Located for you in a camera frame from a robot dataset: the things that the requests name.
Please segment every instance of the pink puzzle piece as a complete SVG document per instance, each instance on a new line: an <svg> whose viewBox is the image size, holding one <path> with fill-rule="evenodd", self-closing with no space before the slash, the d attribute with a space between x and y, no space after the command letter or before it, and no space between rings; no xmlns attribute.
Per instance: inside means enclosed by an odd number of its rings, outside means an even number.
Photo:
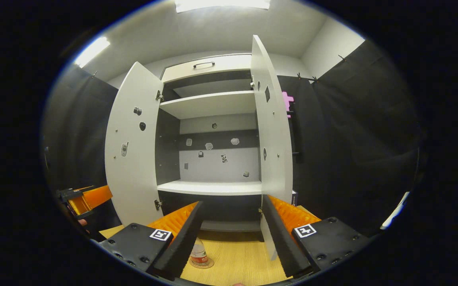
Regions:
<svg viewBox="0 0 458 286"><path fill-rule="evenodd" d="M294 98L292 96L288 96L287 92L282 92L282 96L284 97L284 103L285 103L285 110L289 110L289 102L294 102Z"/></svg>

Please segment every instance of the open cabinet door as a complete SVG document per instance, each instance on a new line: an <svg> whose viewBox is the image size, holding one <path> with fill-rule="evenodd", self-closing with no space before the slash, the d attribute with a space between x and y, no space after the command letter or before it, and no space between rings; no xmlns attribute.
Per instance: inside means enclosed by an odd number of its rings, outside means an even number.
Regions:
<svg viewBox="0 0 458 286"><path fill-rule="evenodd" d="M275 69L257 35L252 39L250 73L258 115L262 195L269 194L282 201L291 201L293 154L289 122ZM264 215L260 228L269 257L273 260L277 253Z"/></svg>
<svg viewBox="0 0 458 286"><path fill-rule="evenodd" d="M105 136L105 174L122 224L161 218L155 176L155 129L164 84L136 62L123 80Z"/></svg>

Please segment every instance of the cabinet shelf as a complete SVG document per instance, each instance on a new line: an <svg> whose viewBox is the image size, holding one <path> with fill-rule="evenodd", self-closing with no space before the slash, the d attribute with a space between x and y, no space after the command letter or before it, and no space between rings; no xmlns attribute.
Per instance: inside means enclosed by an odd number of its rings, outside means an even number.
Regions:
<svg viewBox="0 0 458 286"><path fill-rule="evenodd" d="M190 96L160 103L160 109L177 119L228 114L249 114L256 111L253 91L236 91Z"/></svg>
<svg viewBox="0 0 458 286"><path fill-rule="evenodd" d="M261 194L261 182L192 182L177 180L157 186L160 191L200 195L256 195Z"/></svg>

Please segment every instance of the black curtain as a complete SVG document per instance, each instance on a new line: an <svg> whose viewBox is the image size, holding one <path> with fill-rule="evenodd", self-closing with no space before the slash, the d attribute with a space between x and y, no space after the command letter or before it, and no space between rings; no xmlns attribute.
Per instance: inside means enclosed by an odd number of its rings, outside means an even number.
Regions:
<svg viewBox="0 0 458 286"><path fill-rule="evenodd" d="M414 184L423 133L407 84L369 40L311 85L279 79L296 101L303 158L294 161L293 188L300 205L376 234Z"/></svg>
<svg viewBox="0 0 458 286"><path fill-rule="evenodd" d="M77 66L65 70L56 83L42 120L42 159L52 191L107 185L105 132L117 92ZM96 207L86 221L97 240L103 239L99 230L121 224L111 200Z"/></svg>

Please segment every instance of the ceiling light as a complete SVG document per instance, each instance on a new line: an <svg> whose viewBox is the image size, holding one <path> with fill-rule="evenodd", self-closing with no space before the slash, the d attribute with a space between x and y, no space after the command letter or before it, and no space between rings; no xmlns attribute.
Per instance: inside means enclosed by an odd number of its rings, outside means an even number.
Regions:
<svg viewBox="0 0 458 286"><path fill-rule="evenodd" d="M106 37L100 37L96 39L91 45L89 45L80 55L75 59L75 64L79 67L84 67L90 60L92 60L97 54L103 49L108 47L111 43L107 41Z"/></svg>
<svg viewBox="0 0 458 286"><path fill-rule="evenodd" d="M269 9L270 0L176 0L176 12L216 7L216 6L238 6Z"/></svg>

